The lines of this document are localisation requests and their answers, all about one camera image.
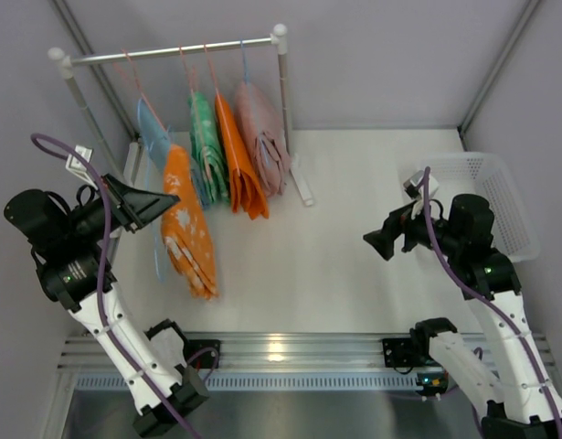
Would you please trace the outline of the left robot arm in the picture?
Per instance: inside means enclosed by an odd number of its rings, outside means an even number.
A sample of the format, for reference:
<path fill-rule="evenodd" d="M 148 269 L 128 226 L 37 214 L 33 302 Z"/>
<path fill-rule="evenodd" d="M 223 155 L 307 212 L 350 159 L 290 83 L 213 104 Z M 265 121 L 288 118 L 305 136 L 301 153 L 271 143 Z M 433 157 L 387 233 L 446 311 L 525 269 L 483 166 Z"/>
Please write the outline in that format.
<path fill-rule="evenodd" d="M 111 175 L 104 191 L 72 209 L 57 193 L 27 189 L 5 206 L 26 236 L 46 297 L 60 303 L 98 341 L 122 375 L 142 438 L 159 437 L 201 405 L 207 388 L 184 357 L 187 338 L 172 320 L 137 328 L 103 252 L 106 230 L 135 232 L 174 206 L 175 195 L 129 187 Z"/>

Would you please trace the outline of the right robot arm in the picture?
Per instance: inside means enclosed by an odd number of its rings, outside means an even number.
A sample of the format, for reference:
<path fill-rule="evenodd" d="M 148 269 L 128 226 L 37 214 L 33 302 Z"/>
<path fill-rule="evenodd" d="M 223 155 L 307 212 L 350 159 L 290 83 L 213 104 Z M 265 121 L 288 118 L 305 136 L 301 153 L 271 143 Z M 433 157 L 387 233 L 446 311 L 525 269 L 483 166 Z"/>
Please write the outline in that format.
<path fill-rule="evenodd" d="M 493 247 L 494 214 L 473 194 L 453 198 L 448 218 L 412 204 L 389 213 L 363 239 L 386 261 L 417 246 L 435 252 L 478 321 L 494 366 L 468 348 L 446 317 L 418 322 L 410 334 L 419 353 L 441 365 L 469 399 L 484 438 L 562 438 L 562 397 L 549 378 L 525 315 L 510 259 Z"/>

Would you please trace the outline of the light blue trousers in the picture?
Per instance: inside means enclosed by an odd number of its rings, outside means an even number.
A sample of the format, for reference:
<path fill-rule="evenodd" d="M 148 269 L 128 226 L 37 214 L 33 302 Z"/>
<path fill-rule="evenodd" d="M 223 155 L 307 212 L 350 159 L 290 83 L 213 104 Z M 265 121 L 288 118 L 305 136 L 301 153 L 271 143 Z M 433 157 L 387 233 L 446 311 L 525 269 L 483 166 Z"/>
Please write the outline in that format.
<path fill-rule="evenodd" d="M 147 154 L 155 167 L 159 171 L 164 171 L 167 155 L 174 142 L 171 140 L 169 133 L 156 120 L 156 117 L 143 98 L 140 98 L 137 104 L 137 120 Z M 211 201 L 207 194 L 207 187 L 204 183 L 202 172 L 193 157 L 189 157 L 189 163 L 191 179 L 199 198 L 200 206 L 202 209 L 208 209 Z"/>

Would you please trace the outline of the blue wire hanger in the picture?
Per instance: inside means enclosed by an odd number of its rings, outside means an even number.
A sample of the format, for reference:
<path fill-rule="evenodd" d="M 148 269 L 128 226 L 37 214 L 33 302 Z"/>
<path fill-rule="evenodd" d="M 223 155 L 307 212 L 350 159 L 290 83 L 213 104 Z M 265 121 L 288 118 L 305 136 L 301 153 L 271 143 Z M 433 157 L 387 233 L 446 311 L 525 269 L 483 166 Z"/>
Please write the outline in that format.
<path fill-rule="evenodd" d="M 146 143 L 147 139 L 144 138 L 144 145 L 147 154 L 147 162 L 144 173 L 144 188 L 149 188 L 150 169 L 151 163 L 161 172 L 164 172 L 166 165 L 166 158 L 168 154 L 168 147 L 170 143 L 155 130 L 153 139 L 149 144 Z M 155 274 L 160 283 L 164 282 L 166 275 L 166 260 L 167 250 L 162 244 L 159 233 L 159 223 L 156 221 L 152 224 L 153 238 L 154 238 L 154 269 Z"/>

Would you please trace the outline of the orange white patterned trousers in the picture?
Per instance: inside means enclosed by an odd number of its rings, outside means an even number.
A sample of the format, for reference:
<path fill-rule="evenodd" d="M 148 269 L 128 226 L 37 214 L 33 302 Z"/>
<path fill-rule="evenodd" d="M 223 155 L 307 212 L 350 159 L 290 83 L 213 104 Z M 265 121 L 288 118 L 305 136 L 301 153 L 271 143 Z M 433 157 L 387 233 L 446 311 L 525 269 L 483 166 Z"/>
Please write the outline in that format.
<path fill-rule="evenodd" d="M 193 297 L 218 297 L 214 244 L 196 194 L 186 150 L 170 145 L 163 190 L 179 198 L 162 216 L 161 236 L 175 271 L 186 278 Z"/>

